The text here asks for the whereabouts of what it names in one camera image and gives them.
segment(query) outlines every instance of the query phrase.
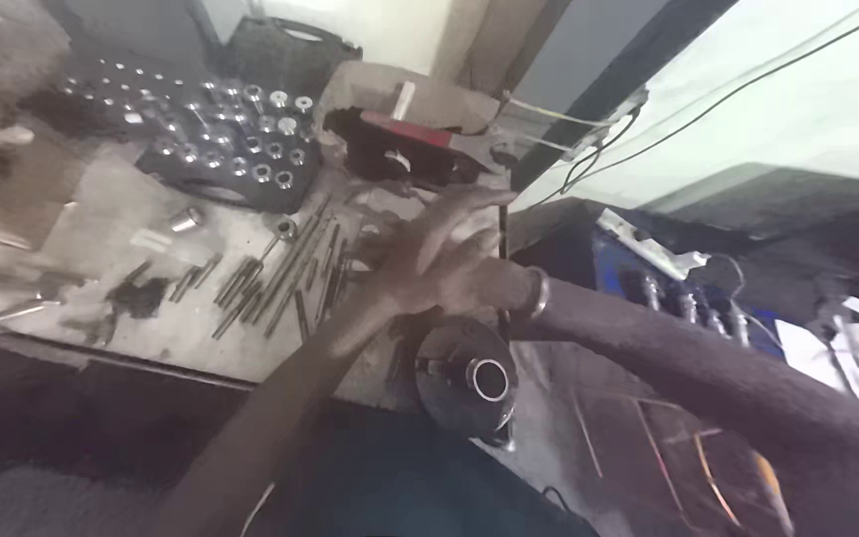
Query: hole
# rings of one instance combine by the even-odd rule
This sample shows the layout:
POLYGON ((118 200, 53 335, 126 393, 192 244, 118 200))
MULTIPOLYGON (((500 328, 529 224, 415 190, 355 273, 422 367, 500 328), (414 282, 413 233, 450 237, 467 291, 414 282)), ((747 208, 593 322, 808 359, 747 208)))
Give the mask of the hole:
POLYGON ((472 387, 485 400, 500 401, 509 389, 506 370, 495 360, 480 360, 472 369, 472 387))

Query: clutter of tools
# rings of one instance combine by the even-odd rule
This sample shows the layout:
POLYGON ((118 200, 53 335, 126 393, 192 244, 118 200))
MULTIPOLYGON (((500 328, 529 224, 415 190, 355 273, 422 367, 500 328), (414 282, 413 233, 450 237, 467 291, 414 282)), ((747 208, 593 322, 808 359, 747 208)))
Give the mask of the clutter of tools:
POLYGON ((214 303, 225 313, 221 323, 211 334, 214 339, 220 339, 235 321, 245 326, 256 325, 269 312, 269 321, 263 336, 270 337, 274 334, 291 301, 295 302, 297 321, 303 339, 310 336, 328 317, 330 309, 343 294, 347 271, 346 238, 341 242, 340 249, 335 249, 341 232, 339 223, 334 224, 330 229, 330 239, 323 262, 316 255, 330 224, 335 220, 332 214, 325 214, 328 201, 329 198, 321 203, 301 230, 298 230, 297 226, 285 217, 269 226, 275 237, 264 249, 260 259, 245 257, 215 297, 214 303), (279 244, 283 244, 289 250, 267 281, 262 281, 260 276, 263 275, 263 261, 279 244), (307 316, 309 310, 304 303, 304 297, 313 289, 319 279, 318 276, 324 277, 326 287, 320 295, 316 314, 310 318, 307 316))

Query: workbench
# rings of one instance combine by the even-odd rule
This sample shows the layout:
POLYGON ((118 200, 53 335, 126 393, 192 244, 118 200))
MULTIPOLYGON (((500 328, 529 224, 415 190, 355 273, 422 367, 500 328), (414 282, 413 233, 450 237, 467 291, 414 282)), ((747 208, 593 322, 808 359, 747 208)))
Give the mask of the workbench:
MULTIPOLYGON (((213 302, 222 284, 245 256, 260 257, 273 238, 272 233, 261 221, 261 214, 255 211, 196 200, 159 184, 132 165, 137 153, 137 147, 127 144, 107 143, 98 149, 81 176, 73 200, 65 204, 40 250, 26 252, 0 246, 0 268, 16 264, 42 266, 75 272, 89 279, 82 287, 66 287, 65 305, 0 321, 0 332, 32 336, 39 343, 32 347, 38 350, 23 352, 79 367, 89 359, 107 361, 121 357, 122 363, 130 367, 189 375, 215 384, 247 389, 260 383, 301 345, 293 303, 267 339, 263 331, 269 315, 256 326, 235 323, 220 340, 215 340, 212 333, 225 312, 213 302), (174 283, 191 266, 167 254, 130 244, 138 230, 160 225, 169 215, 189 205, 203 211, 206 223, 200 229, 187 232, 188 236, 221 253, 222 261, 200 288, 190 289, 179 303, 168 301, 167 296, 173 288, 169 287, 156 317, 135 320, 127 314, 120 315, 113 339, 106 348, 96 350, 84 346, 84 335, 64 328, 63 321, 100 319, 108 311, 105 302, 108 291, 145 261, 151 261, 152 265, 143 277, 167 277, 174 283), (48 342, 54 342, 60 349, 50 351, 48 342)), ((330 206, 341 224, 341 237, 352 242, 361 219, 359 215, 340 209, 341 194, 335 191, 345 189, 345 183, 343 172, 326 168, 304 208, 292 215, 298 227, 307 221, 328 193, 334 192, 334 202, 330 206)), ((374 191, 369 196, 395 198, 384 191, 374 191)), ((419 207, 418 203, 412 203, 406 209, 406 201, 398 201, 404 206, 404 212, 409 210, 411 215, 419 207)), ((318 245, 317 257, 321 258, 321 263, 329 234, 328 230, 318 245)), ((287 248, 282 246, 281 243, 266 258, 265 275, 272 273, 285 255, 287 248)), ((318 272, 317 283, 304 296, 311 322, 324 287, 318 272)), ((25 298, 28 298, 27 292, 0 292, 0 310, 25 298)), ((378 338, 356 362, 337 397, 396 407, 384 400, 393 347, 388 341, 381 342, 384 337, 378 338)))

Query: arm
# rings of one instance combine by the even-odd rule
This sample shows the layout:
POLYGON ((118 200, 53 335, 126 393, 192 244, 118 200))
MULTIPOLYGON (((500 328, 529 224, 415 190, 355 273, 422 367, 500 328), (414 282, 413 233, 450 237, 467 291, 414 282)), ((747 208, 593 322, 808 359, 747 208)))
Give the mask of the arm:
MULTIPOLYGON (((538 277, 500 270, 527 282, 504 300, 531 308, 538 277)), ((778 470, 798 535, 859 535, 859 401, 671 315, 554 279, 550 290, 531 339, 579 342, 745 437, 778 470)))
POLYGON ((333 394, 369 338, 395 314, 385 296, 372 290, 344 304, 247 397, 198 456, 161 510, 154 535, 241 533, 293 435, 333 394))
POLYGON ((370 337, 400 313, 458 304, 436 285, 471 273, 495 248, 498 233, 485 230, 451 251, 444 245, 470 214, 515 195, 457 189, 413 221, 398 248, 366 287, 337 308, 304 346, 247 397, 165 502, 157 537, 237 537, 285 461, 286 448, 330 397, 370 337))

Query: electric wire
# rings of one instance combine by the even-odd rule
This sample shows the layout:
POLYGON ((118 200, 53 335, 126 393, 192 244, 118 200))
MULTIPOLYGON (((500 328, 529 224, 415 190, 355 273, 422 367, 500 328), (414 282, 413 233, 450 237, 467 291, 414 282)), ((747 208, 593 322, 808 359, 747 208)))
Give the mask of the electric wire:
POLYGON ((591 170, 592 167, 596 165, 596 163, 599 161, 599 158, 602 156, 602 152, 605 149, 610 147, 613 143, 617 142, 618 139, 620 139, 621 137, 625 136, 625 133, 627 133, 628 130, 632 128, 632 125, 635 124, 635 121, 638 119, 638 114, 640 112, 641 112, 640 108, 636 108, 635 110, 630 112, 629 113, 630 118, 629 118, 628 124, 625 126, 625 128, 618 131, 618 134, 614 135, 614 138, 612 140, 608 140, 605 143, 603 143, 601 146, 596 148, 596 151, 591 153, 588 157, 585 157, 584 159, 575 163, 572 166, 572 168, 569 170, 569 173, 566 174, 565 181, 562 182, 562 186, 559 189, 556 189, 555 191, 553 191, 552 194, 549 194, 548 196, 546 196, 545 198, 543 198, 539 202, 533 203, 532 205, 526 207, 526 210, 529 210, 529 209, 536 207, 538 205, 542 205, 544 202, 551 200, 556 194, 564 194, 564 193, 568 192, 576 184, 576 182, 578 182, 579 177, 581 177, 585 173, 588 173, 589 170, 591 170), (582 170, 581 172, 579 172, 579 176, 576 177, 575 181, 569 183, 570 179, 572 178, 572 176, 574 175, 574 173, 576 171, 576 168, 578 168, 580 165, 583 165, 589 159, 592 159, 592 162, 588 165, 588 167, 585 168, 584 170, 582 170))
POLYGON ((810 57, 810 56, 812 56, 812 55, 816 55, 817 53, 819 53, 819 52, 823 51, 824 49, 827 49, 829 46, 833 45, 834 43, 837 43, 838 41, 840 41, 840 40, 842 40, 842 39, 844 39, 844 38, 846 38, 846 37, 848 37, 848 36, 852 35, 853 33, 856 33, 857 31, 859 31, 859 24, 858 24, 857 26, 855 26, 855 27, 851 28, 850 30, 847 30, 847 31, 845 31, 845 32, 843 32, 843 33, 841 33, 841 34, 837 35, 836 37, 834 37, 834 38, 830 39, 830 40, 829 40, 829 41, 827 41, 826 43, 824 43, 824 44, 822 44, 822 45, 820 45, 820 46, 818 46, 818 47, 815 47, 815 48, 813 48, 813 49, 811 49, 811 50, 807 51, 807 52, 806 52, 806 53, 804 53, 803 55, 799 55, 799 56, 797 56, 796 58, 791 59, 790 61, 787 61, 787 62, 785 62, 785 63, 783 63, 783 64, 779 65, 778 67, 775 67, 774 69, 771 69, 771 70, 769 70, 769 71, 766 71, 766 72, 764 72, 764 73, 762 73, 762 74, 758 75, 758 76, 757 76, 757 77, 755 77, 754 79, 751 79, 751 80, 746 81, 744 84, 742 84, 742 85, 738 86, 737 88, 735 88, 734 90, 730 91, 728 94, 726 94, 725 96, 723 96, 723 97, 722 97, 721 99, 719 99, 717 102, 715 102, 714 104, 712 104, 711 106, 709 106, 707 109, 705 109, 703 112, 701 112, 700 114, 698 114, 698 116, 695 116, 693 119, 691 119, 691 120, 690 120, 690 121, 688 121, 686 124, 684 124, 684 125, 682 125, 681 127, 679 127, 678 129, 674 129, 674 131, 672 131, 671 133, 669 133, 669 134, 668 134, 667 136, 665 136, 664 138, 661 138, 660 140, 655 141, 655 142, 654 142, 654 143, 652 143, 651 145, 649 145, 649 146, 647 146, 647 147, 645 147, 645 148, 643 148, 643 149, 638 150, 636 153, 633 153, 632 155, 629 155, 628 157, 625 157, 624 159, 621 159, 621 160, 619 160, 619 161, 615 161, 615 162, 614 162, 614 163, 612 163, 611 165, 605 165, 605 166, 603 166, 602 168, 599 168, 598 170, 596 170, 596 171, 594 171, 594 172, 592 172, 592 173, 589 173, 589 174, 587 174, 587 175, 585 175, 585 176, 582 176, 582 177, 577 178, 576 180, 574 180, 574 181, 573 181, 573 185, 575 185, 575 184, 577 184, 577 183, 581 182, 582 180, 588 179, 588 178, 590 178, 590 177, 592 177, 592 176, 594 176, 594 175, 601 174, 603 171, 606 171, 606 170, 612 169, 612 168, 614 168, 614 166, 622 165, 622 164, 624 164, 624 163, 627 163, 628 161, 630 161, 630 160, 634 159, 635 157, 638 157, 638 156, 640 156, 640 155, 643 155, 643 154, 645 154, 645 153, 647 153, 647 152, 651 151, 652 149, 655 149, 655 148, 656 148, 656 147, 658 147, 659 145, 662 145, 662 143, 664 143, 665 141, 668 141, 668 140, 671 140, 672 138, 674 138, 674 136, 676 136, 676 135, 677 135, 678 133, 680 133, 681 131, 684 131, 684 130, 685 130, 685 129, 687 129, 688 127, 690 127, 690 126, 694 125, 695 123, 697 123, 698 121, 700 121, 703 117, 705 117, 705 116, 707 116, 708 114, 710 114, 711 112, 713 112, 716 108, 718 108, 719 106, 721 106, 722 104, 724 104, 726 101, 728 101, 730 98, 732 98, 734 95, 736 95, 736 94, 738 94, 739 92, 741 92, 741 91, 745 90, 745 89, 746 89, 746 88, 748 88, 749 86, 751 86, 751 85, 753 85, 753 84, 755 84, 755 83, 757 83, 757 82, 760 82, 761 80, 764 80, 764 79, 766 79, 766 78, 768 78, 768 77, 770 77, 770 76, 772 76, 772 75, 775 75, 776 73, 781 72, 782 70, 784 70, 784 69, 786 69, 786 68, 788 68, 788 67, 790 67, 790 66, 792 66, 792 65, 794 65, 794 64, 796 64, 796 63, 798 63, 798 62, 799 62, 799 61, 801 61, 801 60, 804 60, 804 59, 806 59, 806 58, 808 58, 808 57, 810 57))

